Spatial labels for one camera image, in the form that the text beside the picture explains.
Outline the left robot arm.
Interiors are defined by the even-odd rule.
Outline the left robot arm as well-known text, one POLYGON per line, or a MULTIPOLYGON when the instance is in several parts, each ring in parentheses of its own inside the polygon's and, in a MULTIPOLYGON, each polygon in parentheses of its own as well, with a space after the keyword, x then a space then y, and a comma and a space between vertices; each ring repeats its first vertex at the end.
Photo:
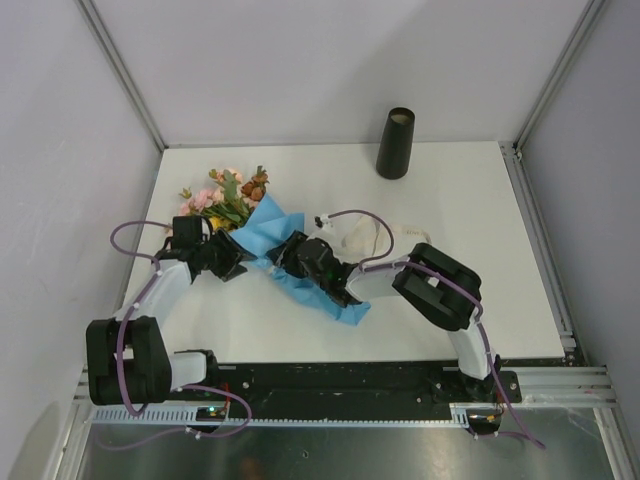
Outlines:
POLYGON ((161 327, 175 304, 205 272, 227 282, 246 272, 255 255, 203 216, 176 216, 162 248, 149 256, 145 283, 110 318, 85 333, 88 386, 96 405, 123 405, 134 416, 181 390, 214 397, 221 387, 212 351, 170 354, 161 327))

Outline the blue wrapping paper sheet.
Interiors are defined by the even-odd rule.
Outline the blue wrapping paper sheet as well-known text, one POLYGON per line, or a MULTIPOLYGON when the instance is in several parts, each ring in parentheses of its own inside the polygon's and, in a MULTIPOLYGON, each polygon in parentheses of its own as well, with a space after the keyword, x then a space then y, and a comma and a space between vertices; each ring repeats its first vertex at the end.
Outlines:
POLYGON ((357 326, 371 308, 368 302, 340 307, 311 280, 296 278, 267 258, 268 251, 282 245, 295 231, 302 232, 304 223, 303 213, 286 214, 266 194, 246 224, 233 231, 231 237, 256 257, 253 265, 263 270, 296 303, 322 311, 335 321, 357 326))

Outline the cream printed ribbon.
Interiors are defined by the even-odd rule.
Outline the cream printed ribbon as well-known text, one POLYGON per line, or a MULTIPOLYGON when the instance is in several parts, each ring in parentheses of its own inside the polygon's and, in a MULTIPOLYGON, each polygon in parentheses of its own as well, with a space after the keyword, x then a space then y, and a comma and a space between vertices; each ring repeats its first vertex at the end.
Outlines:
POLYGON ((410 253, 418 243, 432 243, 429 233, 420 227, 391 223, 389 228, 394 239, 392 249, 387 229, 372 218, 361 217, 341 240, 344 258, 349 262, 381 255, 394 259, 410 253))

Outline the mixed flower bunch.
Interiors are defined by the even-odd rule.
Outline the mixed flower bunch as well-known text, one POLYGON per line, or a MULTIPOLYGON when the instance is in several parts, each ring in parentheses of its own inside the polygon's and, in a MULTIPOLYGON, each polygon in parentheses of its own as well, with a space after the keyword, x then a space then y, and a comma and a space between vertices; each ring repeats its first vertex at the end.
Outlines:
POLYGON ((247 180, 239 171, 211 169, 208 177, 214 187, 193 193, 183 188, 179 196, 183 203, 180 216, 201 216, 209 220, 214 229, 234 231, 246 225, 257 206, 266 197, 269 174, 259 165, 247 180))

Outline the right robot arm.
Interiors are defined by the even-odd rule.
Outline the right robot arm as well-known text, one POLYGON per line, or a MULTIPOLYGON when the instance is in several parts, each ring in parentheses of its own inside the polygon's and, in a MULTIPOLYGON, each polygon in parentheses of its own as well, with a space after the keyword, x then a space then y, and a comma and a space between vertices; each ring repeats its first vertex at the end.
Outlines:
POLYGON ((349 263, 330 244, 299 231, 267 253, 275 267, 320 291, 339 313, 355 313, 375 298, 398 296, 429 323, 447 332, 457 355, 459 379, 452 389, 484 401, 497 389, 499 356, 481 325, 481 279, 428 243, 394 260, 349 263))

